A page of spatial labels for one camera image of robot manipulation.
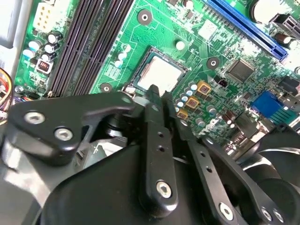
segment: white component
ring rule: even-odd
[[[131,50],[131,46],[129,44],[124,45],[124,52],[128,53]]]
[[[32,59],[33,57],[36,56],[36,53],[30,49],[25,49],[23,51],[23,56],[27,59]]]
[[[217,29],[218,29],[217,25],[215,25],[210,20],[206,20],[204,25],[198,31],[198,34],[205,40],[209,40],[210,37],[215,33]]]
[[[181,76],[182,71],[158,56],[154,56],[152,61],[147,64],[141,73],[138,86],[148,90],[151,85],[156,85],[159,94],[162,96],[165,91],[172,91]]]
[[[118,59],[120,61],[123,61],[124,59],[126,59],[127,57],[127,53],[126,52],[121,52],[119,55],[118,55]]]
[[[31,50],[37,52],[38,50],[41,49],[41,47],[43,46],[42,42],[40,42],[39,40],[35,40],[35,41],[30,41],[28,43],[28,46]]]
[[[55,8],[48,3],[41,2],[37,6],[36,16],[34,17],[33,27],[44,33],[52,31],[56,23]]]
[[[178,51],[182,51],[185,48],[186,44],[183,41],[178,41],[176,43],[176,48]]]
[[[118,60],[118,61],[115,61],[115,62],[114,62],[114,66],[115,66],[116,68],[120,68],[122,65],[123,65],[123,61],[121,61],[121,60]]]

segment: pcie slot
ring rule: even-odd
[[[93,61],[89,63],[89,70],[87,71],[87,80],[83,80],[82,82],[78,82],[75,88],[75,95],[83,95],[88,94],[107,55],[109,54],[115,39],[126,19],[126,16],[133,4],[133,0],[129,0],[125,6],[120,5],[120,12],[116,15],[116,20],[113,23],[113,26],[109,29],[106,29],[107,33],[106,37],[100,39],[97,43],[95,49],[97,49],[97,54],[94,57]]]
[[[244,15],[231,7],[224,0],[203,0],[215,11],[225,17],[233,25],[244,32],[252,41],[258,44],[266,52],[282,61],[288,55],[287,51],[279,46],[271,37],[264,34]]]

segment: capacitor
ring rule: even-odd
[[[178,51],[182,51],[185,48],[186,44],[183,41],[177,41],[176,49]]]
[[[35,52],[40,50],[42,48],[42,46],[43,46],[43,43],[40,40],[30,41],[28,43],[28,47]]]
[[[198,86],[194,81],[189,82],[188,86],[190,87],[191,90],[197,90],[198,89]]]
[[[176,105],[177,105],[179,108],[182,108],[182,107],[184,106],[184,103],[181,101],[180,98],[177,99],[177,100],[175,101],[175,103],[176,103]]]
[[[209,112],[211,117],[217,114],[217,110],[213,105],[209,105],[206,110]]]
[[[232,121],[231,121],[231,119],[229,119],[228,116],[223,115],[223,116],[222,116],[222,119],[223,119],[228,125],[232,124]]]
[[[59,44],[51,44],[51,43],[47,43],[45,45],[45,51],[47,53],[53,53],[55,52],[56,50],[58,50],[60,48],[60,45]]]
[[[196,119],[196,124],[202,128],[205,127],[205,122],[202,118]]]
[[[300,75],[300,67],[296,67],[295,68],[295,74],[299,74]]]
[[[185,88],[184,92],[187,96],[192,96],[193,95],[193,91],[190,88]]]
[[[228,118],[231,120],[231,121],[234,121],[236,119],[236,115],[231,111],[231,110],[227,110],[226,111],[226,116],[228,116]]]
[[[115,62],[114,62],[114,66],[115,66],[116,68],[121,68],[122,65],[123,65],[123,61],[121,61],[121,60],[118,60],[118,61],[115,61]]]
[[[63,39],[63,35],[59,31],[53,31],[50,34],[48,34],[48,41],[51,44],[58,43]]]
[[[189,10],[194,9],[194,3],[192,0],[183,0],[183,6]]]
[[[180,98],[183,102],[187,102],[188,101],[188,96],[186,94],[181,94]]]
[[[42,54],[41,58],[44,61],[51,62],[53,59],[56,58],[56,56],[57,56],[57,54],[55,52],[53,52],[53,53],[45,52],[44,54]]]
[[[120,61],[124,61],[124,59],[126,59],[127,57],[127,53],[126,52],[121,52],[119,55],[118,55],[118,59]]]
[[[30,60],[30,59],[32,59],[33,57],[36,56],[36,53],[35,53],[34,51],[30,50],[30,49],[25,49],[25,50],[23,51],[23,56],[24,56],[26,59]]]
[[[286,44],[290,43],[290,41],[292,40],[292,38],[290,36],[281,34],[281,33],[277,33],[274,36],[274,38],[277,42],[279,42],[282,45],[286,45]]]

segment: blue connector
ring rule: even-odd
[[[290,124],[297,118],[297,114],[290,109],[284,109],[282,102],[269,91],[265,91],[251,105],[251,108],[270,119],[276,125]]]
[[[280,45],[278,45],[271,37],[258,29],[243,14],[235,10],[224,0],[203,0],[207,5],[216,10],[225,17],[233,25],[243,31],[251,40],[257,43],[266,52],[271,54],[279,61],[284,60],[288,53]]]

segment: black plastic bracket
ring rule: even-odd
[[[7,119],[5,138],[14,147],[49,165],[66,165],[83,140],[84,126],[93,129],[104,117],[129,113],[133,109],[133,101],[122,92],[16,104]],[[68,131],[60,134],[59,139],[55,132],[61,128]],[[85,140],[89,141],[92,133],[88,132],[87,135]]]

